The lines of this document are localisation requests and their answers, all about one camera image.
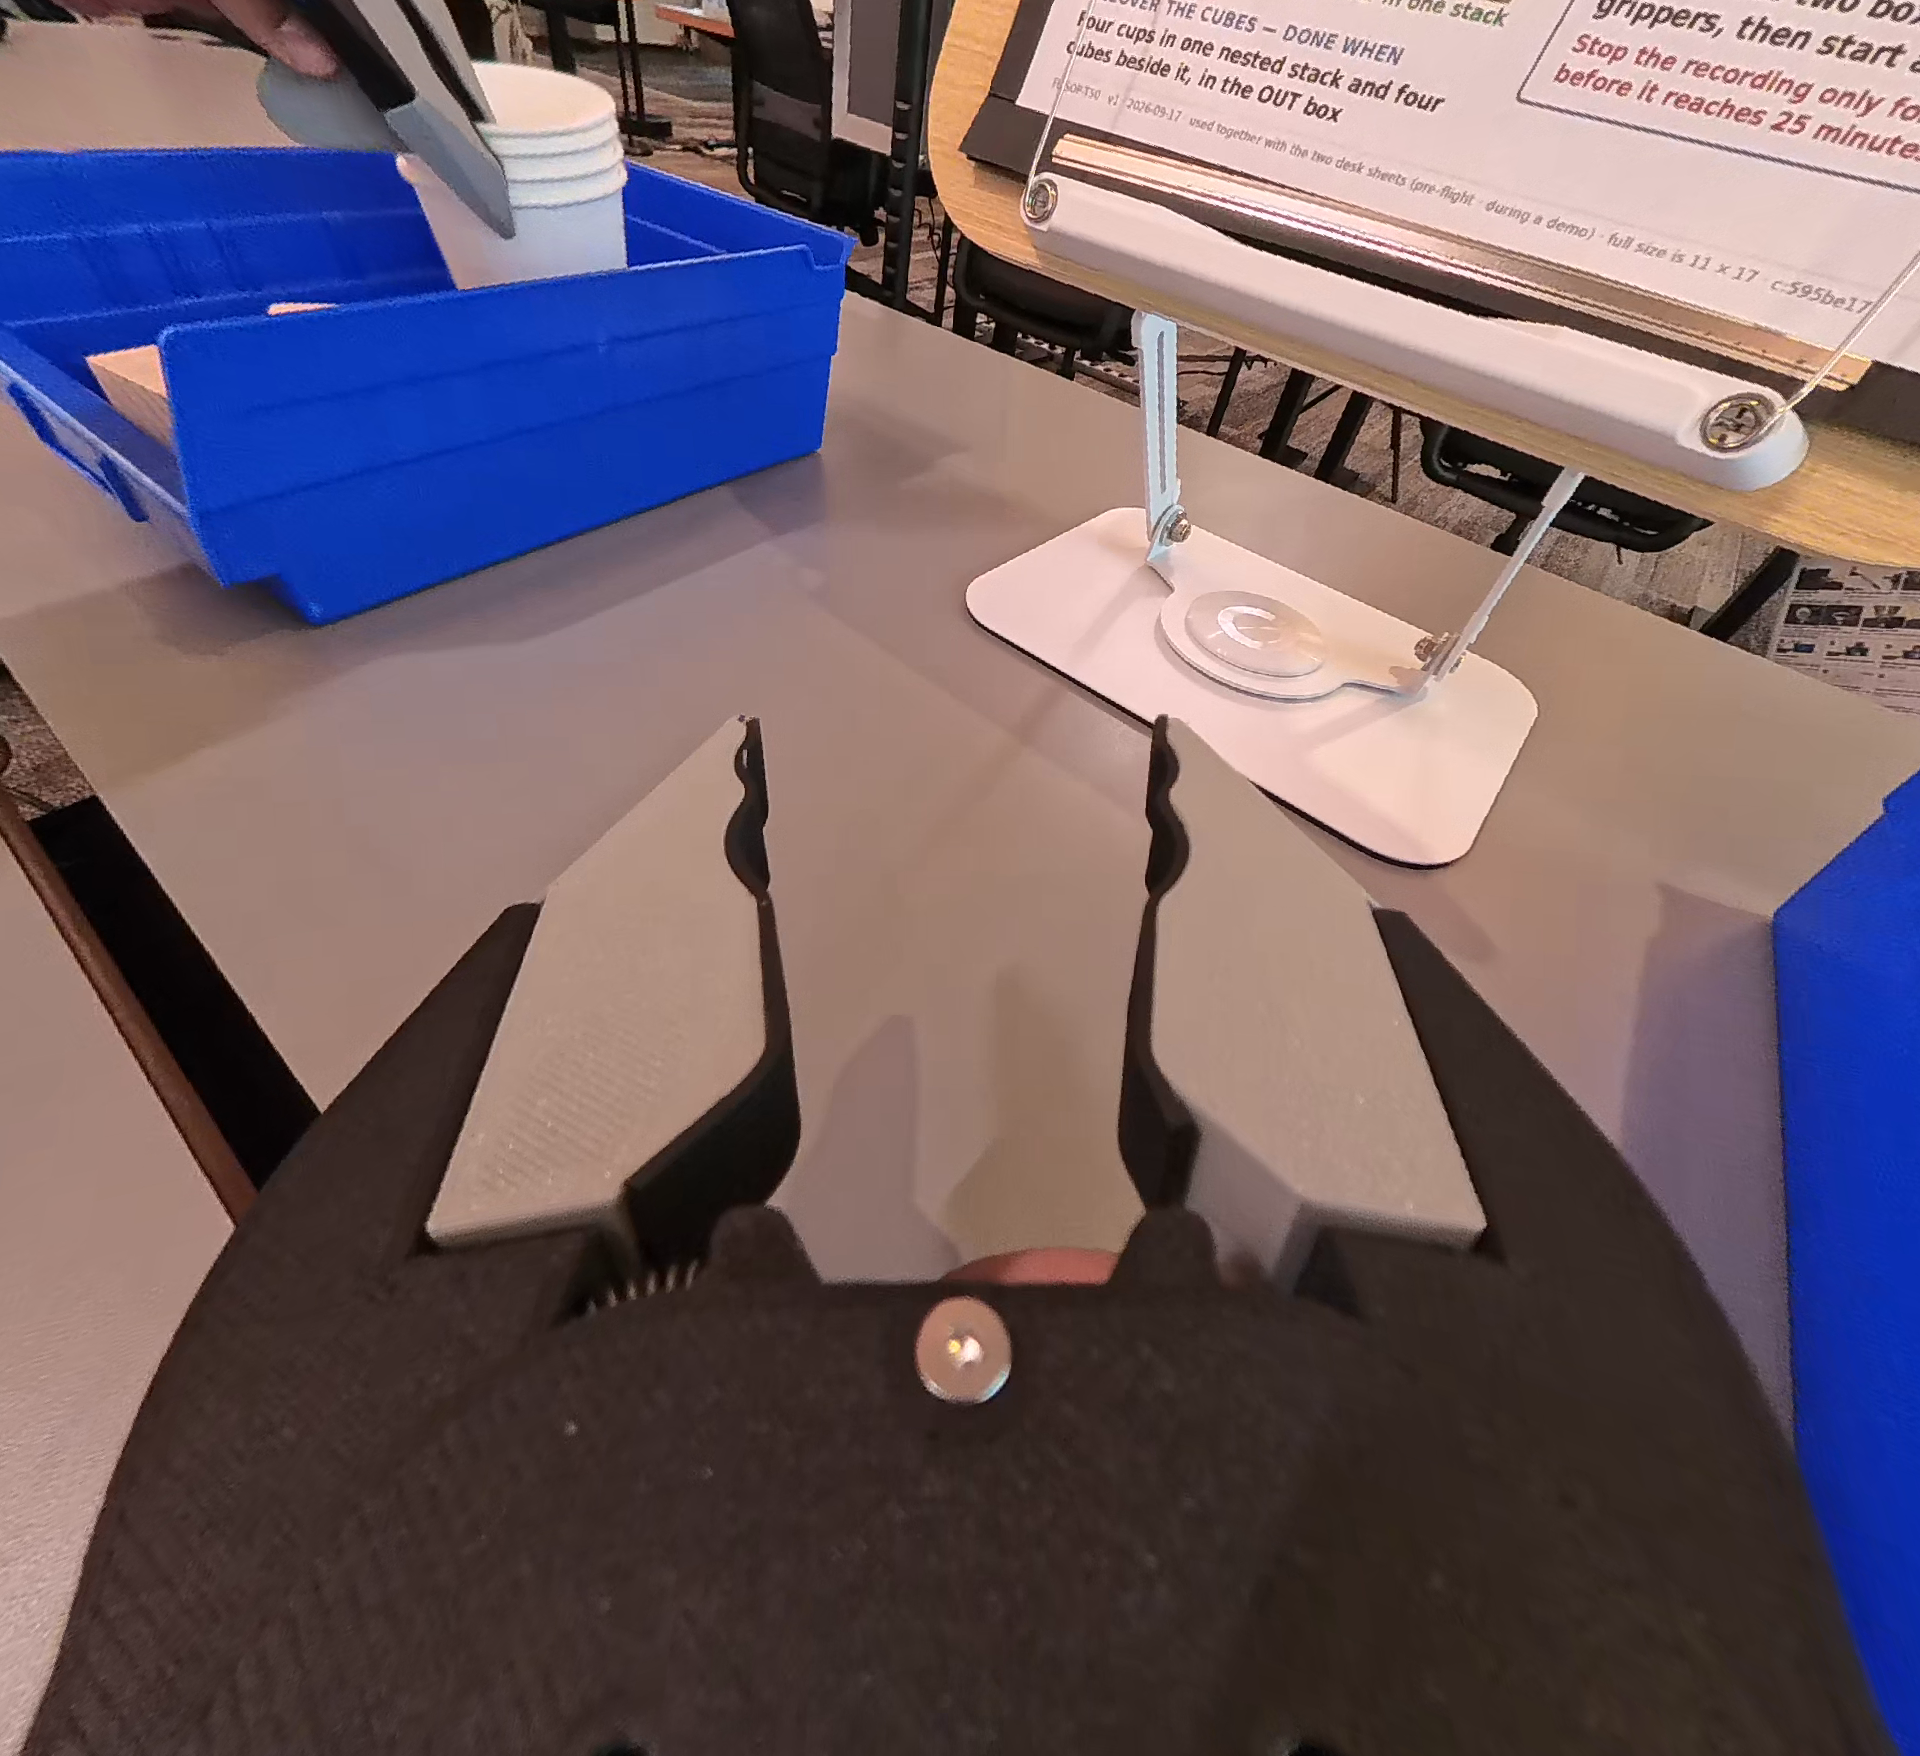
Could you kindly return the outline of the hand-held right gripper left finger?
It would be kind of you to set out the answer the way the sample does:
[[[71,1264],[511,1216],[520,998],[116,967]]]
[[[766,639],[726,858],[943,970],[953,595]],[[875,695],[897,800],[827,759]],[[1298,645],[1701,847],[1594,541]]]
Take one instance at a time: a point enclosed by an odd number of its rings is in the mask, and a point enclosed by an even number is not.
[[[546,892],[425,1221],[441,1251],[589,1228],[706,1256],[800,1144],[756,721]]]

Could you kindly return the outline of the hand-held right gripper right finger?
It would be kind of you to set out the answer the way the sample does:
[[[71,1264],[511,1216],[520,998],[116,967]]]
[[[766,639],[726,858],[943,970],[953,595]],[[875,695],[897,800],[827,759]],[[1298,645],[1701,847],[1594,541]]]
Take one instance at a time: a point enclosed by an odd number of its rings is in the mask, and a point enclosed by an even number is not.
[[[1146,819],[1118,1122],[1142,1204],[1277,1287],[1326,1228],[1472,1248],[1487,1216],[1366,889],[1175,719]]]

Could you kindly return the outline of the blue plastic bin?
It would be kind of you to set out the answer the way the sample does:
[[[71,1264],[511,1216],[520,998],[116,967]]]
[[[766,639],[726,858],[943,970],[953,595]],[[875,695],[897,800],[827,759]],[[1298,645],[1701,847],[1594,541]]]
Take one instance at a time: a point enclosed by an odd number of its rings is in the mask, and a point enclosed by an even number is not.
[[[848,239],[651,166],[626,269],[458,290],[396,160],[5,153],[3,397],[309,623],[819,450]],[[87,355],[157,346],[166,448]]]
[[[1792,1423],[1862,1661],[1918,1749],[1918,781],[1776,911]]]

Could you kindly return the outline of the black office chair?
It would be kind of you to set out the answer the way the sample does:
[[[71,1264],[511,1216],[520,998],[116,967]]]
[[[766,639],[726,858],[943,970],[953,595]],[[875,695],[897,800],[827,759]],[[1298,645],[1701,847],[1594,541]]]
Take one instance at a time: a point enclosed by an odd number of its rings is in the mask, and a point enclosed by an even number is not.
[[[994,325],[991,349],[1011,355],[1029,336],[1065,353],[1063,377],[1078,361],[1129,361],[1135,312],[1068,283],[1006,262],[960,239],[951,269],[951,330],[967,342],[979,319]]]
[[[828,57],[811,0],[726,0],[737,182],[768,207],[834,225]]]
[[[1495,539],[1493,549],[1513,555],[1523,531],[1540,517],[1560,471],[1523,450],[1431,420],[1421,421],[1421,434],[1421,471],[1428,480],[1505,512],[1511,527]],[[1709,522],[1585,479],[1555,515],[1553,527],[1619,552],[1662,555],[1709,528]]]

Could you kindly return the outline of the wooden cube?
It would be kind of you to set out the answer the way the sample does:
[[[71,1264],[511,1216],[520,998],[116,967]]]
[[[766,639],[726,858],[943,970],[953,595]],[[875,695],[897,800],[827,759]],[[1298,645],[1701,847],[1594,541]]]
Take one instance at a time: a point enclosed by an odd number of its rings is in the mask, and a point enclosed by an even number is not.
[[[176,448],[174,404],[157,346],[91,353],[87,370],[120,417],[157,444]]]

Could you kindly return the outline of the black tripod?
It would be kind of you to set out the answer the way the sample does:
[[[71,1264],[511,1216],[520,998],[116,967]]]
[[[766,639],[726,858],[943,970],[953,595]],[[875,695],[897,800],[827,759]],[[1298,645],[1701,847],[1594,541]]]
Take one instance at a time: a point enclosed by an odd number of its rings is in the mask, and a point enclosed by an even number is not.
[[[934,62],[935,0],[899,0],[892,140],[886,163],[881,296],[909,304],[913,207],[921,194],[924,143]]]

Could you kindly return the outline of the newspaper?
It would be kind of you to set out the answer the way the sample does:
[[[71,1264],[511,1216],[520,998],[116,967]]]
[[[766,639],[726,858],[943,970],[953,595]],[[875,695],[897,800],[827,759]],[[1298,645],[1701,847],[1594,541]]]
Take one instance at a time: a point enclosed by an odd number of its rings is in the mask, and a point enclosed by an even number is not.
[[[1767,656],[1805,678],[1918,712],[1918,569],[1800,562]]]

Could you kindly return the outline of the white wooden document stand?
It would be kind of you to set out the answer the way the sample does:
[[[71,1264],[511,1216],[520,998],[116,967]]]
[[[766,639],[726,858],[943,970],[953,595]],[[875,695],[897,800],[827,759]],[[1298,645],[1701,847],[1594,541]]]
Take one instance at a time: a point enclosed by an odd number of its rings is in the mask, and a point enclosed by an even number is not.
[[[1135,314],[1143,499],[979,577],[987,634],[1389,864],[1463,858],[1534,724],[1470,652],[1594,479],[1797,551],[1916,562],[1916,256],[1832,349],[1045,117],[1020,175],[955,153],[978,46],[953,19],[935,182],[976,246]],[[1560,471],[1438,634],[1198,521],[1177,471],[1180,330]]]

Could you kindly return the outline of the printed instruction sheet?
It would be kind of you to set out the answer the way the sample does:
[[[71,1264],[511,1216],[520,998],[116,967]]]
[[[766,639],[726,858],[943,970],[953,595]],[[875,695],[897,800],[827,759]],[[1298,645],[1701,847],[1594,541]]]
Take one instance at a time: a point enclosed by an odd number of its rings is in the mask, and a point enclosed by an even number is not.
[[[1916,256],[1918,0],[1036,0],[1002,89],[1832,349]]]

